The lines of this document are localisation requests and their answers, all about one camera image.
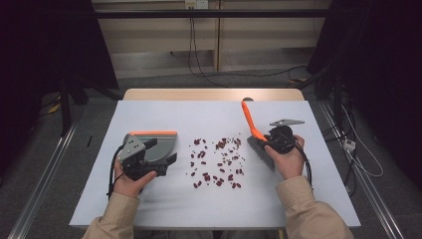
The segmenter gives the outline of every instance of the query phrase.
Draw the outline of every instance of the white tabletop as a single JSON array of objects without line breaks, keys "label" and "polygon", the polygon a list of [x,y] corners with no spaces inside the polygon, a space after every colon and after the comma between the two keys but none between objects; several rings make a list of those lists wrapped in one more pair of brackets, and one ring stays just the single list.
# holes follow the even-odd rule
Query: white tabletop
[{"label": "white tabletop", "polygon": [[[347,226],[360,226],[308,102],[249,102],[248,106],[256,127],[263,133],[271,128],[271,121],[306,122],[292,125],[292,129],[306,139],[305,152],[313,170],[316,199],[330,204]],[[111,158],[124,136],[133,130],[176,130],[178,133],[172,151],[178,153],[177,161],[168,168],[166,176],[155,178],[144,188],[135,226],[161,230],[286,226],[283,205],[275,191],[276,184],[283,179],[258,159],[247,144],[249,128],[241,103],[234,101],[119,102],[71,225],[86,227],[95,217],[103,215]],[[213,146],[223,137],[241,139],[236,153],[245,159],[234,161],[230,166],[224,164],[225,173],[217,166],[222,160],[222,151]],[[205,139],[206,143],[195,145],[193,141],[197,138]],[[206,150],[206,156],[192,159],[192,152],[199,150]],[[191,161],[195,162],[194,167],[190,166]],[[243,169],[244,175],[235,173],[238,168]],[[214,180],[207,185],[201,175],[203,172],[224,179],[234,174],[235,181],[242,187],[233,189],[227,180],[222,186],[215,185]],[[202,185],[194,188],[193,183],[199,180]]]}]

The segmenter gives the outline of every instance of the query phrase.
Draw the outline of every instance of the beige sleeve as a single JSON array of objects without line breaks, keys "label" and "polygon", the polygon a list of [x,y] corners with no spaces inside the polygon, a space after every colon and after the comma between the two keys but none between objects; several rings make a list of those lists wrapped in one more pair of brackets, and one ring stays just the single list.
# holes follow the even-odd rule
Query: beige sleeve
[{"label": "beige sleeve", "polygon": [[315,200],[304,176],[290,178],[276,187],[286,210],[286,229],[290,239],[353,238],[336,211]]},{"label": "beige sleeve", "polygon": [[133,220],[139,199],[113,193],[103,217],[93,220],[84,239],[133,238]]}]

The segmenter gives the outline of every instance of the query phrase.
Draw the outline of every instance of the wire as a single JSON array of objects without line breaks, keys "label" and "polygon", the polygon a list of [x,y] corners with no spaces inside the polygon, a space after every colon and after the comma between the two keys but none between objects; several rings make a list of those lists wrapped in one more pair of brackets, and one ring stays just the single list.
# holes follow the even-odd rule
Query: wire
[{"label": "wire", "polygon": [[[198,76],[198,75],[194,74],[193,71],[192,71],[192,68],[190,67],[190,53],[192,51],[192,39],[193,39],[193,44],[194,44],[194,47],[195,47],[196,63],[198,65],[198,69],[199,69],[199,72],[201,73],[201,76]],[[202,72],[201,65],[199,64],[199,59],[198,59],[198,51],[196,50],[195,21],[193,20],[193,18],[190,18],[190,43],[189,43],[189,59],[188,59],[188,64],[189,64],[189,71],[190,71],[190,73],[193,76],[195,76],[195,77],[203,77],[203,78],[205,78],[205,80],[207,80],[207,82],[211,83],[212,85],[219,86],[219,87],[222,87],[222,88],[229,88],[229,87],[224,86],[222,84],[218,84],[218,83],[212,82]]]},{"label": "wire", "polygon": [[115,184],[115,182],[122,176],[122,174],[121,175],[119,175],[116,179],[115,179],[115,181],[113,182],[112,181],[112,177],[113,177],[113,172],[114,172],[114,163],[115,163],[115,159],[117,158],[117,155],[118,155],[118,153],[124,148],[124,145],[125,145],[126,143],[124,143],[122,146],[120,146],[116,151],[115,151],[115,153],[114,153],[114,156],[112,157],[112,160],[111,160],[111,167],[110,167],[110,169],[109,169],[109,179],[108,179],[108,193],[106,194],[107,196],[108,196],[108,200],[109,200],[109,198],[111,197],[111,194],[112,194],[112,192],[113,192],[113,190],[114,190],[114,184]]},{"label": "wire", "polygon": [[[342,151],[343,152],[343,154],[344,154],[344,157],[347,159],[347,154],[345,153],[345,151],[343,150]],[[343,181],[343,185],[344,186],[347,186],[347,182],[348,182],[348,180],[349,180],[349,176],[352,174],[353,175],[353,189],[351,190],[351,193],[348,195],[349,197],[352,197],[353,196],[353,194],[354,194],[354,192],[356,191],[356,187],[357,187],[357,184],[356,184],[356,174],[354,173],[354,170],[353,170],[353,163],[354,163],[354,160],[352,160],[352,161],[347,161],[348,162],[348,171],[347,171],[347,175],[346,175],[346,177],[345,177],[345,179],[344,179],[344,181]]]},{"label": "wire", "polygon": [[[199,64],[199,60],[198,60],[198,52],[197,52],[197,47],[196,47],[196,34],[195,34],[196,30],[195,30],[195,21],[193,18],[190,19],[190,44],[189,44],[189,60],[188,60],[188,65],[189,65],[189,71],[190,73],[195,76],[195,77],[202,77],[205,78],[209,83],[213,84],[213,85],[217,85],[219,87],[224,87],[224,88],[228,88],[227,86],[221,85],[221,84],[217,84],[212,82],[211,80],[209,80],[209,77],[220,77],[220,76],[239,76],[239,77],[271,77],[271,76],[276,76],[276,75],[280,75],[283,73],[288,73],[290,74],[291,70],[294,69],[298,69],[298,68],[305,68],[307,66],[296,66],[296,67],[292,67],[289,68],[287,70],[283,70],[280,72],[276,72],[276,73],[269,73],[269,74],[262,74],[262,75],[254,75],[254,74],[239,74],[239,73],[219,73],[219,74],[208,74],[205,75],[201,69],[201,66]],[[193,73],[191,65],[190,65],[190,55],[192,52],[192,41],[193,41],[193,45],[194,45],[194,50],[195,50],[195,57],[196,57],[196,63],[198,65],[199,68],[199,72],[201,73],[201,75],[197,75],[195,73]]]},{"label": "wire", "polygon": [[322,134],[322,136],[326,136],[327,134],[329,134],[333,129],[335,129],[335,128],[338,128],[338,126],[335,124],[335,125],[333,125],[332,127],[330,127],[330,128],[327,128],[327,129],[325,129],[325,130],[323,130],[322,132],[321,132],[321,134]]},{"label": "wire", "polygon": [[[347,111],[348,111],[348,113],[349,113],[349,115],[350,115],[350,117],[351,117],[351,120],[352,120],[352,124],[353,125],[355,125],[355,119],[354,119],[354,115],[353,115],[353,112],[352,112],[352,109],[351,109],[351,98],[349,97],[349,96],[342,96],[343,98],[344,97],[346,97],[347,98],[347,101],[346,101],[346,104],[347,104]],[[326,129],[326,130],[324,130],[323,132],[322,132],[322,136],[326,136],[327,134],[329,134],[329,131],[331,130],[331,129],[334,129],[334,128],[337,128],[337,131],[339,132],[339,134],[340,134],[340,136],[337,136],[337,137],[333,137],[333,138],[326,138],[325,139],[325,142],[327,142],[327,141],[331,141],[331,140],[336,140],[336,139],[340,139],[340,140],[343,140],[343,138],[345,137],[345,136],[348,136],[348,135],[350,135],[351,133],[352,133],[352,129],[351,129],[351,127],[348,129],[348,131],[347,132],[343,132],[341,129],[342,129],[342,127],[340,127],[339,125],[334,125],[333,127],[331,127],[331,128],[329,128],[329,129]]]},{"label": "wire", "polygon": [[311,164],[310,164],[310,160],[308,159],[307,155],[305,154],[304,149],[301,147],[301,145],[295,140],[293,141],[291,138],[287,137],[286,135],[284,135],[283,133],[278,133],[278,135],[281,135],[283,138],[285,138],[289,143],[291,143],[297,150],[298,152],[302,155],[302,157],[304,158],[305,161],[305,167],[307,169],[307,177],[308,177],[308,182],[310,183],[311,187],[313,187],[313,171],[311,169]]},{"label": "wire", "polygon": [[286,85],[286,89],[289,87],[291,81],[290,71],[288,71],[288,84]]},{"label": "wire", "polygon": [[380,177],[380,176],[382,176],[383,174],[384,174],[384,169],[382,168],[382,165],[381,165],[381,163],[379,163],[379,161],[378,161],[378,159],[375,157],[375,155],[369,150],[369,148],[363,143],[363,141],[360,139],[360,137],[359,137],[359,135],[357,135],[357,132],[356,132],[356,130],[354,129],[354,126],[352,125],[352,122],[351,122],[351,119],[350,119],[350,117],[348,116],[348,113],[347,113],[347,110],[344,108],[344,106],[343,105],[341,105],[341,107],[342,107],[342,109],[344,110],[344,112],[345,112],[345,115],[347,116],[347,119],[348,119],[348,121],[350,122],[350,126],[351,126],[351,129],[353,130],[353,132],[354,132],[354,134],[355,134],[355,136],[356,136],[356,138],[359,140],[359,142],[363,145],[363,147],[372,155],[372,157],[375,159],[375,161],[376,161],[376,163],[378,164],[378,166],[379,166],[379,168],[380,168],[380,170],[381,170],[381,172],[379,173],[379,174],[374,174],[374,173],[371,173],[371,172],[369,172],[369,171],[367,171],[364,167],[363,167],[363,165],[361,164],[361,163],[359,163],[358,161],[356,161],[356,159],[355,159],[355,157],[353,157],[352,158],[352,160],[356,163],[356,165],[360,168],[360,169],[362,169],[366,174],[368,174],[368,175],[371,175],[371,176],[374,176],[374,177]]}]

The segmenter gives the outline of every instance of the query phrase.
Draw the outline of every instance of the human hand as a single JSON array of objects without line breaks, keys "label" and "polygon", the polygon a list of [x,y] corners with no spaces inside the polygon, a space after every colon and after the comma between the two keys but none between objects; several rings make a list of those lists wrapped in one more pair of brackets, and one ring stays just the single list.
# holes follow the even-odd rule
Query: human hand
[{"label": "human hand", "polygon": [[121,163],[116,160],[114,163],[114,192],[129,197],[137,197],[140,190],[157,175],[156,171],[150,171],[137,181],[133,181],[123,174]]},{"label": "human hand", "polygon": [[[298,135],[295,135],[295,138],[298,140],[298,144],[304,148],[305,140]],[[302,175],[305,160],[296,148],[286,154],[279,154],[266,145],[265,151],[276,163],[276,168],[284,180]]]}]

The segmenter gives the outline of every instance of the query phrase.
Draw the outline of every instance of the table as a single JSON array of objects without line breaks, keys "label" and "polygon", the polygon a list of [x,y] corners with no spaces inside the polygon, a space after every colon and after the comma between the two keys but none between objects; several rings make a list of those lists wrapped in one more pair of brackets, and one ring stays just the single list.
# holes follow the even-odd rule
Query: table
[{"label": "table", "polygon": [[[270,128],[269,119],[279,120],[276,118],[280,115],[288,119],[306,121],[305,124],[294,125],[293,130],[307,140],[305,151],[313,167],[316,199],[329,203],[346,225],[359,226],[359,220],[309,104],[297,90],[274,89],[127,91],[124,101],[118,103],[102,149],[70,224],[86,227],[94,217],[103,214],[106,207],[109,156],[121,144],[126,132],[139,129],[135,127],[142,127],[142,130],[175,129],[178,136],[173,150],[177,151],[178,159],[169,167],[165,177],[156,178],[145,187],[140,196],[141,204],[134,222],[136,227],[160,230],[283,228],[286,225],[284,209],[274,190],[274,186],[282,179],[277,172],[271,171],[262,161],[255,159],[256,154],[246,144],[245,138],[250,134],[241,111],[240,100],[243,98],[261,101],[250,102],[248,105],[256,127],[262,131],[263,128]],[[198,175],[204,170],[210,174],[221,174],[215,166],[211,166],[217,162],[212,160],[221,156],[218,155],[220,151],[213,156],[213,149],[210,149],[207,152],[210,155],[206,159],[207,167],[197,166],[196,177],[191,176],[194,168],[189,165],[193,160],[190,154],[197,150],[193,140],[198,137],[206,138],[206,145],[212,145],[212,141],[226,135],[236,136],[244,142],[238,152],[245,160],[240,160],[240,164],[236,164],[237,167],[226,167],[227,170],[233,169],[233,172],[243,168],[244,176],[235,175],[236,180],[243,185],[242,188],[233,190],[229,185],[217,187],[210,183],[195,189],[192,184],[200,178]]]}]

